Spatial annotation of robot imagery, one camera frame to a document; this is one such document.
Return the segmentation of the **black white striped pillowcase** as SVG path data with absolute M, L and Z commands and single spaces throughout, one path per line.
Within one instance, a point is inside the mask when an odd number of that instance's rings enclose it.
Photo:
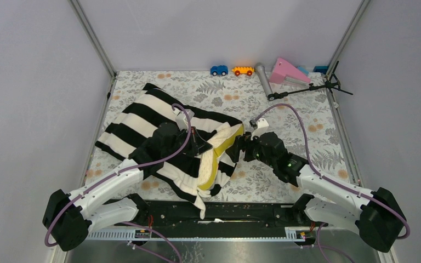
M 126 159 L 144 140 L 151 137 L 160 124 L 176 123 L 178 113 L 172 109 L 172 105 L 179 104 L 179 100 L 151 83 L 146 84 L 143 91 L 141 96 L 107 126 L 95 143 L 96 147 L 120 161 Z M 242 124 L 241 120 L 223 113 L 189 105 L 184 105 L 184 109 L 194 113 L 191 125 L 205 140 L 216 134 L 216 129 L 225 122 L 231 126 Z M 200 218 L 203 219 L 206 211 L 203 199 L 217 195 L 223 185 L 216 184 L 208 191 L 198 190 L 200 158 L 201 156 L 179 157 L 167 161 L 164 168 L 154 173 L 154 176 L 167 182 L 180 198 L 197 207 L 200 210 Z

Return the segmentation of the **yellow white pillow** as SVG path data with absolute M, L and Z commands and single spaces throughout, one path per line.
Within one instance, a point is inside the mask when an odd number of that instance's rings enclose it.
M 212 148 L 201 154 L 197 179 L 199 191 L 208 191 L 216 184 L 225 185 L 229 181 L 235 170 L 236 162 L 232 161 L 225 151 L 235 143 L 236 137 L 242 135 L 243 132 L 243 124 L 231 126 L 225 122 L 216 129 L 216 134 L 207 140 Z

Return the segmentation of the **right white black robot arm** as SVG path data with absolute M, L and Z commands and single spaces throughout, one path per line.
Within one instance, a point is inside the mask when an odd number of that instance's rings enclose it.
M 273 133 L 260 137 L 239 135 L 226 153 L 237 161 L 258 160 L 285 183 L 311 191 L 292 206 L 292 217 L 301 226 L 320 222 L 349 230 L 373 249 L 389 252 L 397 239 L 410 234 L 407 220 L 394 195 L 380 187 L 376 191 L 347 184 L 320 173 L 307 159 L 290 153 Z

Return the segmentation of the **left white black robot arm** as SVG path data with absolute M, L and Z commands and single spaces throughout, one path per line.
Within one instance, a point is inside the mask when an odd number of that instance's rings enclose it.
M 213 145 L 200 137 L 195 127 L 179 129 L 173 123 L 162 123 L 112 171 L 69 193 L 59 189 L 50 195 L 42 220 L 47 229 L 44 244 L 70 251 L 90 233 L 107 226 L 124 221 L 142 225 L 148 211 L 140 205 L 141 199 L 108 200 L 158 172 L 167 161 L 203 156 L 212 149 Z

